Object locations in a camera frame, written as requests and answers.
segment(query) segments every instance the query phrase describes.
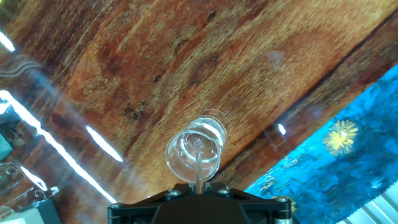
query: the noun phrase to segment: yellow flower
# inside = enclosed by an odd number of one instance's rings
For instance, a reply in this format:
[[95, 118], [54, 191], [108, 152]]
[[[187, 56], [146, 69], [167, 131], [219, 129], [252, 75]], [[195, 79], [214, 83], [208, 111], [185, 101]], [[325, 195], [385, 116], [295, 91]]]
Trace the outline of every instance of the yellow flower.
[[334, 156], [350, 153], [358, 128], [352, 121], [337, 121], [323, 138], [326, 149]]
[[292, 201], [292, 212], [296, 211], [296, 202]]

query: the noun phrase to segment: black mount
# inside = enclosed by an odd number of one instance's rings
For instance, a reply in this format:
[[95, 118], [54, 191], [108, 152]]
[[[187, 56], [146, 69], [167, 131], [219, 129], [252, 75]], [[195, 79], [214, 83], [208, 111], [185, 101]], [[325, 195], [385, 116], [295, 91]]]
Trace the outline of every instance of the black mount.
[[141, 202], [108, 206], [109, 224], [268, 224], [292, 223], [288, 198], [266, 200], [205, 183], [205, 193], [195, 194], [194, 184], [176, 184]]

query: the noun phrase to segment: wooden table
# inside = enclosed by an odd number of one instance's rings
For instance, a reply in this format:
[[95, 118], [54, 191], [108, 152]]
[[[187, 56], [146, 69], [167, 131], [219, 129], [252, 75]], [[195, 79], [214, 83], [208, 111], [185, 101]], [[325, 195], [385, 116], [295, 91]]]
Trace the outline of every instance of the wooden table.
[[[398, 58], [395, 0], [0, 5], [1, 31], [16, 48], [1, 49], [11, 60], [2, 69], [42, 64], [1, 78], [42, 130], [8, 160], [62, 189], [54, 199], [64, 223], [105, 222], [113, 200], [134, 203], [179, 182], [165, 147], [206, 109], [230, 120], [215, 179], [244, 189]], [[285, 126], [284, 138], [274, 123]]]

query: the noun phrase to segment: glass cup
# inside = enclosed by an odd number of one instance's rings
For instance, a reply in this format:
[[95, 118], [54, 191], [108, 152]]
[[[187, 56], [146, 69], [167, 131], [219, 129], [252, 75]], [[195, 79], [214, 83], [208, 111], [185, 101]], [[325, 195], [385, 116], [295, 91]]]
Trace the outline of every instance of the glass cup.
[[195, 182], [197, 147], [201, 147], [201, 176], [203, 181], [212, 178], [221, 162], [221, 153], [226, 142], [226, 128], [221, 112], [211, 111], [193, 120], [175, 135], [166, 148], [166, 161], [170, 170], [183, 181]]

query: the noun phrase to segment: screw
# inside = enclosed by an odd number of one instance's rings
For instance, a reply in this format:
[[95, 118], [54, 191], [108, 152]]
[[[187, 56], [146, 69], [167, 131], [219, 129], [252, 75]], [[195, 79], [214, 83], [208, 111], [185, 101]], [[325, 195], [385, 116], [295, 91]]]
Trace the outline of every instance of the screw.
[[120, 202], [118, 202], [118, 203], [113, 203], [113, 204], [111, 204], [111, 205], [109, 205], [111, 208], [121, 208], [121, 207], [123, 207], [123, 203], [120, 203]]
[[167, 193], [168, 196], [179, 196], [181, 194], [181, 191], [179, 190], [169, 190]]
[[228, 189], [219, 189], [217, 192], [219, 194], [229, 194], [229, 190]]
[[288, 197], [276, 197], [275, 200], [277, 202], [287, 202], [290, 199]]

